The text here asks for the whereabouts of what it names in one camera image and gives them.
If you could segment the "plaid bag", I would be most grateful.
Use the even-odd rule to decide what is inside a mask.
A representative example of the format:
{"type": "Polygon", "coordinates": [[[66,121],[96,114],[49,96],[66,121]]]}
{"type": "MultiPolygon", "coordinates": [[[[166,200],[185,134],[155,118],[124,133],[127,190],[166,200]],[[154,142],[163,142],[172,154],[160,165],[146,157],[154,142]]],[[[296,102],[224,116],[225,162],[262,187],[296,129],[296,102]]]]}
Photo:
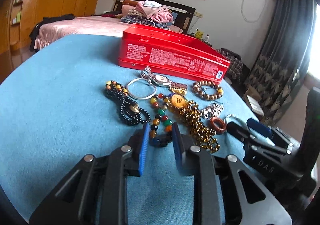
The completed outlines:
{"type": "Polygon", "coordinates": [[[227,77],[231,80],[240,81],[243,70],[241,56],[225,48],[218,49],[217,52],[230,61],[226,74],[227,77]]]}

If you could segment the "bed with pink cover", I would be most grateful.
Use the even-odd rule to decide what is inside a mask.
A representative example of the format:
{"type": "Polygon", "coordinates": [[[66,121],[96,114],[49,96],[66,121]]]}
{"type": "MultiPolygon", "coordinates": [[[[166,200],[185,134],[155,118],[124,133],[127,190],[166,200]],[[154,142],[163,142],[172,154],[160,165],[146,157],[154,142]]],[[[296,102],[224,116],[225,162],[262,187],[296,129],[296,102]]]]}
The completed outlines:
{"type": "MultiPolygon", "coordinates": [[[[86,17],[75,17],[75,19],[66,22],[59,22],[56,25],[55,42],[67,35],[84,34],[84,35],[101,35],[122,37],[123,31],[130,25],[120,21],[121,6],[124,0],[116,0],[112,11],[108,11],[101,15],[92,15],[86,17]]],[[[160,3],[168,7],[174,15],[175,22],[168,30],[186,34],[188,32],[191,20],[196,11],[195,8],[187,5],[178,4],[175,2],[164,0],[150,0],[160,3]]]]}

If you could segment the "yellow pikachu toy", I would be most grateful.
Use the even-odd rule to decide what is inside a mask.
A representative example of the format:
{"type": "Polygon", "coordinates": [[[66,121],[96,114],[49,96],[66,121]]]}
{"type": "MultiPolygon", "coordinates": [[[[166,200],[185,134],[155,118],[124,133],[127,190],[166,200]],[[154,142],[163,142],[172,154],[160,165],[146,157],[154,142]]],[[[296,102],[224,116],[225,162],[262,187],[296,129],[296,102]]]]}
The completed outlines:
{"type": "Polygon", "coordinates": [[[204,31],[200,31],[198,28],[196,29],[196,32],[194,34],[195,38],[198,40],[203,39],[204,31]]]}

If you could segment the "dark patterned curtain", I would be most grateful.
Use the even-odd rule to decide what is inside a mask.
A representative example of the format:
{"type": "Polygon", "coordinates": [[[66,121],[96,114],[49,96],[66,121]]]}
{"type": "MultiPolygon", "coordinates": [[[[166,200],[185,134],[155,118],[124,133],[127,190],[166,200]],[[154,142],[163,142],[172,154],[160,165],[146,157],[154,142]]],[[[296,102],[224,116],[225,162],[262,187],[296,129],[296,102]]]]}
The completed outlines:
{"type": "Polygon", "coordinates": [[[316,0],[276,0],[271,23],[246,86],[255,88],[273,126],[286,113],[302,87],[310,63],[316,23],[316,0]]]}

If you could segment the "white box on stool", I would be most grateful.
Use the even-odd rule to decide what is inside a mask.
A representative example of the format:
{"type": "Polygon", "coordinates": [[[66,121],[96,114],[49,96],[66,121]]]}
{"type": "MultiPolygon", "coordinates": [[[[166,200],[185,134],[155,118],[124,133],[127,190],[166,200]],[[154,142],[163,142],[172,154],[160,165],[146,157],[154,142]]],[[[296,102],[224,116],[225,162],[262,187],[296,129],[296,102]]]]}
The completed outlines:
{"type": "Polygon", "coordinates": [[[264,116],[264,111],[259,104],[259,102],[261,101],[261,96],[255,88],[249,86],[247,91],[242,96],[242,99],[255,115],[257,115],[258,117],[264,116]]]}

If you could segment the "silver bangle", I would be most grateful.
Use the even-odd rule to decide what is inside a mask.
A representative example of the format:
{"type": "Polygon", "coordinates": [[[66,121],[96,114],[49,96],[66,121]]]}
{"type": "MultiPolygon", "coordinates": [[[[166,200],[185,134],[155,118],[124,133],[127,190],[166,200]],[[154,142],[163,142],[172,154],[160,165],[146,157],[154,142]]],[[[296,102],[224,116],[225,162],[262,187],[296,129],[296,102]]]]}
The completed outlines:
{"type": "Polygon", "coordinates": [[[139,101],[144,101],[152,98],[157,92],[157,87],[148,79],[135,78],[126,85],[128,95],[139,101]]]}

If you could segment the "white lotion bottle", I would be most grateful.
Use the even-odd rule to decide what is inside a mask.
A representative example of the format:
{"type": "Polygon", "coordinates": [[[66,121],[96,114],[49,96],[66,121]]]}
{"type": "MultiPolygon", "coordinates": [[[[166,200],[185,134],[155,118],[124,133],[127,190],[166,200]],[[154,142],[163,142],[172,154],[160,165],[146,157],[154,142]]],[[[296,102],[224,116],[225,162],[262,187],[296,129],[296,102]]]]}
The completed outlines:
{"type": "Polygon", "coordinates": [[[206,37],[204,38],[204,41],[208,43],[209,41],[209,35],[207,34],[206,37]]]}

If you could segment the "red tin box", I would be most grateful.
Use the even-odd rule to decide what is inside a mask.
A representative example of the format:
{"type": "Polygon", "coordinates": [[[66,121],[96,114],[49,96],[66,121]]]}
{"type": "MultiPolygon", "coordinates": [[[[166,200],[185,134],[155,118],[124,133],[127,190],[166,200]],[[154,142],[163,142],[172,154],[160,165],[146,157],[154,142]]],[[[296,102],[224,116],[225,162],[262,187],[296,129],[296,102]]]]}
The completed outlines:
{"type": "Polygon", "coordinates": [[[185,34],[131,24],[123,31],[118,64],[194,81],[219,84],[230,61],[212,47],[185,34]]]}

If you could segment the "blue table cloth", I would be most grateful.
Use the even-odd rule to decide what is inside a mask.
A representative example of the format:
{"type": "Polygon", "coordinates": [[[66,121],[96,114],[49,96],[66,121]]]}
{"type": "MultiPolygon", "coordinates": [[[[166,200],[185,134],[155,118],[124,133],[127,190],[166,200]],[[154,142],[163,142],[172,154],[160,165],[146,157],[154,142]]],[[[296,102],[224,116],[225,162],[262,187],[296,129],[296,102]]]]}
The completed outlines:
{"type": "MultiPolygon", "coordinates": [[[[37,52],[1,84],[1,187],[23,221],[86,155],[101,157],[141,127],[128,127],[105,97],[119,67],[120,38],[70,35],[37,52]]],[[[148,146],[142,177],[129,177],[129,224],[192,224],[193,177],[177,171],[172,143],[148,146]]]]}

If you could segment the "gold charm ornament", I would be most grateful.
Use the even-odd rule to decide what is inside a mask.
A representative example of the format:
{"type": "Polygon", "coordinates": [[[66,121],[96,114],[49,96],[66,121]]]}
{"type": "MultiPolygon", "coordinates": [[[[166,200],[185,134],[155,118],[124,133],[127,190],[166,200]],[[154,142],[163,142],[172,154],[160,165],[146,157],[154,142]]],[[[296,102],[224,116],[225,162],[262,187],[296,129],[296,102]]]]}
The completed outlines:
{"type": "Polygon", "coordinates": [[[173,94],[179,94],[179,95],[182,95],[182,96],[185,96],[186,93],[187,93],[187,89],[185,88],[180,88],[180,87],[170,87],[170,91],[173,93],[173,94]]]}

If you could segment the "black white nightstand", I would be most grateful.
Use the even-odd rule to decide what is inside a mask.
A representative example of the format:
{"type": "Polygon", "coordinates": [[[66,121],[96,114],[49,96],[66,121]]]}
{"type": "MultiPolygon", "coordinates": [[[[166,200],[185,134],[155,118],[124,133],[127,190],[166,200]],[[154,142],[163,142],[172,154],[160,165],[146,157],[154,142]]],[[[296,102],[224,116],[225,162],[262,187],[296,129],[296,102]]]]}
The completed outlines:
{"type": "Polygon", "coordinates": [[[204,43],[204,44],[206,44],[206,45],[208,45],[208,46],[210,46],[210,47],[213,47],[213,45],[212,45],[210,42],[205,42],[204,39],[198,39],[198,38],[196,38],[195,35],[194,35],[194,33],[187,34],[187,35],[190,36],[190,37],[195,38],[196,40],[201,41],[202,43],[204,43]]]}

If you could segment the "silver wrist watch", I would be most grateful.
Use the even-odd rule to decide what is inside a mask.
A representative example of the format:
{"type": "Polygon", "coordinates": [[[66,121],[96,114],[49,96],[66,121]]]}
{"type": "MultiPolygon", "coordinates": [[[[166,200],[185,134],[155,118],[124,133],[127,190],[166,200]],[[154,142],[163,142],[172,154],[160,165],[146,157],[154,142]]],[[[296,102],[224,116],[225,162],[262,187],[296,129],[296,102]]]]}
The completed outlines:
{"type": "Polygon", "coordinates": [[[140,72],[140,77],[147,80],[150,84],[155,84],[159,87],[166,87],[169,89],[180,89],[181,91],[187,92],[187,85],[183,83],[174,82],[168,77],[155,74],[151,71],[151,68],[147,66],[140,72]]]}

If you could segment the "black garment on bed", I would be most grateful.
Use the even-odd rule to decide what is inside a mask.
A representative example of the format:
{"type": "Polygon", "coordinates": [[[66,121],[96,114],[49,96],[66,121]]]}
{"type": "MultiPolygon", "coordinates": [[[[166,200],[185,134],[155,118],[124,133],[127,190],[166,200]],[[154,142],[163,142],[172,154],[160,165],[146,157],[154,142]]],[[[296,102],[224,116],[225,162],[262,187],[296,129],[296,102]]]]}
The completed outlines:
{"type": "Polygon", "coordinates": [[[66,22],[75,19],[73,14],[65,14],[56,17],[44,17],[39,23],[33,27],[31,33],[29,34],[30,46],[29,50],[31,52],[38,52],[40,49],[51,44],[56,35],[56,25],[59,22],[66,22]]]}

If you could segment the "pile of folded clothes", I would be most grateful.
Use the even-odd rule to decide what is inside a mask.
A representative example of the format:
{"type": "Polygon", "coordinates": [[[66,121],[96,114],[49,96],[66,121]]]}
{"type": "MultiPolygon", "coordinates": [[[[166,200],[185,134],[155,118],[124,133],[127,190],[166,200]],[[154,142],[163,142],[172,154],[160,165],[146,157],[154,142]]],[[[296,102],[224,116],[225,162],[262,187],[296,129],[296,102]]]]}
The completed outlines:
{"type": "Polygon", "coordinates": [[[142,24],[169,29],[175,22],[172,11],[155,1],[124,0],[121,6],[120,21],[128,24],[142,24]]]}

